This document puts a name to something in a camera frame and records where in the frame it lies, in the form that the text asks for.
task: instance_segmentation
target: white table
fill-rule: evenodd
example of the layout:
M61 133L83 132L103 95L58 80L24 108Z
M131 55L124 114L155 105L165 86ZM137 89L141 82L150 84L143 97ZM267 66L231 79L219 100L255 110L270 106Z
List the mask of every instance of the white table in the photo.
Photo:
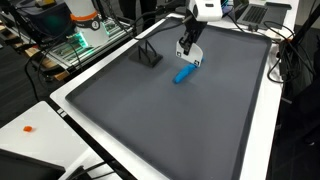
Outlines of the white table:
M290 0L292 10L287 12L284 25L290 29L294 28L295 17L297 14L299 0ZM157 27L163 21L159 21L153 27L140 35L144 36L153 28ZM235 28L228 17L222 21L209 23L209 25L224 28ZM67 112L81 127L83 127L92 137L94 137L114 158L116 158L127 170L129 170L138 179L157 180L167 179L163 174L155 170L148 163L139 158L136 154L122 145L108 132L104 131L90 119L84 116L76 108L65 100L65 97L73 89L98 72L101 68L110 63L122 52L130 48L136 40L131 40L103 60L80 74L78 77L51 94L54 100L65 112ZM245 152L245 159L241 171L241 180L260 180L265 179L270 151L272 147L273 134L278 114L278 108L281 98L281 86L270 82L267 79L267 71L274 64L275 52L277 47L273 46L264 69L257 104L252 120L250 135Z
M33 127L31 132L23 131ZM66 179L80 165L88 168L103 160L74 132L71 127L45 102L40 102L0 129L0 149L56 164L66 172ZM91 177L113 170L103 165L88 174ZM113 173L105 180L120 180Z

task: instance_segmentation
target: computer monitor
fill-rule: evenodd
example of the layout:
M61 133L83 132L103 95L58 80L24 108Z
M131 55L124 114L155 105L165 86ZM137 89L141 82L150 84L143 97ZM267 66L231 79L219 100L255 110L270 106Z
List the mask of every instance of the computer monitor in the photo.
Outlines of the computer monitor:
M57 180L64 173L61 166L0 149L1 180Z

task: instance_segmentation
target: blue object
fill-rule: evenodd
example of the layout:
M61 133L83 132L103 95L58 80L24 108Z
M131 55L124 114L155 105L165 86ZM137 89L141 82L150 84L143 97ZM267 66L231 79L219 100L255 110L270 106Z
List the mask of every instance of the blue object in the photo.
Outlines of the blue object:
M197 69L197 66L194 64L188 64L185 66L172 80L173 83L179 84L184 78L186 78L189 74L191 74L195 69Z

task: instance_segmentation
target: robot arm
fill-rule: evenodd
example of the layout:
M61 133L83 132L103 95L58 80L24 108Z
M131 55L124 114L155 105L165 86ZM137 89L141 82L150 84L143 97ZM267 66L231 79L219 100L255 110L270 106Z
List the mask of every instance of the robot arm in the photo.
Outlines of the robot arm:
M176 55L197 67L201 64L203 52L195 43L208 22L219 21L222 17L220 0L184 0L186 31L176 45Z

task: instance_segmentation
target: gray mat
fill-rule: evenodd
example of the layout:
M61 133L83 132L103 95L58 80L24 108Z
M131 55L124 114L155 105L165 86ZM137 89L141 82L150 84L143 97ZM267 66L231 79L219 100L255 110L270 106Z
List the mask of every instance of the gray mat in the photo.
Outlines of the gray mat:
M164 57L155 68L128 59L134 46L67 100L170 179L238 179L271 41L208 26L198 42L206 61L175 85L184 30L150 38Z

